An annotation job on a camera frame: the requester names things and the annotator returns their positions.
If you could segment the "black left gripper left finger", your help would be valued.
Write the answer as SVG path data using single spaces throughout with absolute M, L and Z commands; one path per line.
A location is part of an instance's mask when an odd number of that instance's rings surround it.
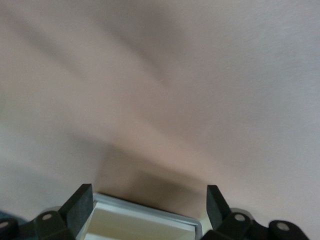
M 27 223 L 0 218 L 0 240 L 76 240 L 93 205 L 93 186 L 82 184 L 58 210 L 47 210 Z

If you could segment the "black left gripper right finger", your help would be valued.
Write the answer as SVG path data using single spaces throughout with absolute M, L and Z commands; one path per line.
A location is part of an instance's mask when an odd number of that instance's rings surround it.
M 203 240 L 310 240 L 300 227 L 273 220 L 267 227 L 248 214 L 232 211 L 217 185 L 208 185 L 206 212 L 212 226 Z

